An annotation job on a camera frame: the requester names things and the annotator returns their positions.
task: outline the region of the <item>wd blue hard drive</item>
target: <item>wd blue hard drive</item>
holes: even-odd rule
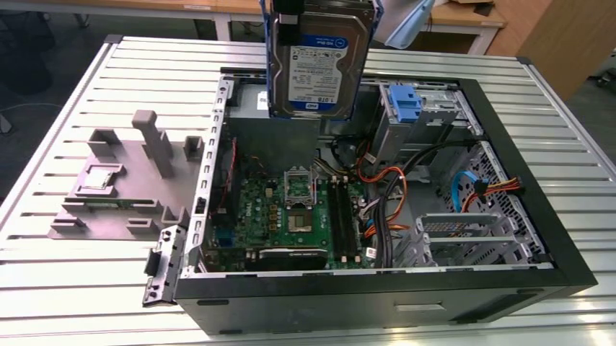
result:
[[[373,3],[273,0],[263,14],[270,114],[347,119],[380,17]]]

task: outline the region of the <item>metal table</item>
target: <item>metal table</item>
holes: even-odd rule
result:
[[[263,68],[261,44],[124,37],[106,43],[0,207],[3,345],[238,342],[611,345],[616,342],[616,170],[532,66],[515,58],[373,50],[370,73],[477,79],[600,285],[494,323],[209,337],[179,307],[143,309],[150,242],[54,241],[50,222],[90,154],[92,128],[136,135],[152,109],[170,139],[210,136],[222,66]]]

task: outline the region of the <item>wire bundle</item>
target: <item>wire bundle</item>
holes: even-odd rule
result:
[[[406,185],[406,179],[405,179],[405,173],[402,172],[402,169],[400,167],[388,167],[385,168],[378,174],[377,176],[372,177],[372,178],[366,178],[361,171],[360,171],[360,168],[357,169],[357,175],[360,176],[360,179],[364,181],[364,182],[378,182],[380,180],[382,180],[389,173],[397,173],[397,178],[402,181],[402,197],[401,197],[401,201],[400,203],[397,204],[397,207],[396,207],[396,210],[394,210],[394,213],[392,215],[389,215],[386,217],[386,222],[390,224],[396,218],[400,216],[400,213],[402,211],[402,206],[405,205],[405,201],[406,201],[406,193],[408,193],[408,185]],[[404,225],[394,225],[394,224],[390,224],[389,225],[389,229],[408,229],[409,227],[408,226],[404,226]],[[366,232],[364,233],[364,236],[368,238],[370,236],[373,236],[374,234],[377,233],[377,227],[376,225],[373,224],[369,229],[366,230]]]
[[[476,144],[477,144],[477,139],[466,139],[461,141],[445,141],[445,142],[441,142],[441,143],[437,143],[429,146],[428,148],[424,148],[410,157],[410,159],[406,161],[405,165],[402,166],[401,168],[402,177],[406,177],[406,174],[410,173],[410,171],[414,169],[414,166],[417,166],[418,163],[437,150],[450,147],[450,146],[474,146]],[[393,179],[389,181],[388,186],[385,188],[384,198],[380,199],[377,207],[373,210],[373,220],[374,220],[374,226],[376,226],[377,236],[378,236],[378,241],[380,241],[378,247],[381,249],[381,250],[377,249],[377,265],[385,268],[388,267],[392,268],[394,266],[394,259],[392,257],[392,252],[394,251],[393,241],[392,241],[392,235],[389,231],[388,217],[385,216],[385,214],[386,214],[386,209],[388,209],[388,196],[393,193],[398,182],[400,182],[398,179]]]
[[[322,170],[325,173],[327,173],[329,175],[331,175],[331,176],[341,177],[341,176],[343,176],[343,175],[346,174],[345,171],[333,168],[333,167],[329,165],[327,161],[323,160],[323,159],[319,158],[319,157],[315,157],[315,158],[313,159],[313,162],[314,162],[315,166],[317,166],[318,168],[321,168],[321,170]]]
[[[520,185],[519,178],[513,178],[508,180],[506,182],[488,185],[488,189],[486,189],[486,192],[484,193],[484,196],[492,195],[496,192],[519,190],[520,188],[521,188],[521,185]],[[480,195],[476,192],[473,192],[473,194],[466,198],[462,204],[462,210],[461,210],[462,213],[466,213],[469,211],[470,204],[478,197]]]

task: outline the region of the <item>side panel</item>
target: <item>side panel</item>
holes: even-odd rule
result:
[[[520,151],[516,149],[480,84],[474,80],[461,79],[460,86],[504,170],[511,177],[519,176],[521,178],[525,191],[520,194],[520,200],[531,222],[535,224],[545,250],[552,256],[555,266],[563,271],[571,285],[596,285],[597,281],[591,269],[571,240]]]
[[[442,290],[229,300],[180,299],[178,303],[207,334],[231,334],[402,328],[473,322],[474,317],[486,322],[548,294],[543,290]]]

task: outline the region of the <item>white label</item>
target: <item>white label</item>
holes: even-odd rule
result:
[[[366,155],[364,155],[364,158],[372,163],[374,164],[377,158],[373,156],[373,154],[370,153],[366,153]]]
[[[372,258],[373,260],[377,258],[377,249],[373,247],[366,248],[366,257]]]
[[[203,9],[206,11],[211,10],[210,6],[200,6],[200,5],[184,5],[186,9]]]
[[[259,92],[257,95],[257,110],[267,110],[267,92]]]
[[[338,61],[349,42],[341,37],[305,35],[290,48],[289,101],[298,109],[327,110],[338,102],[342,72]]]

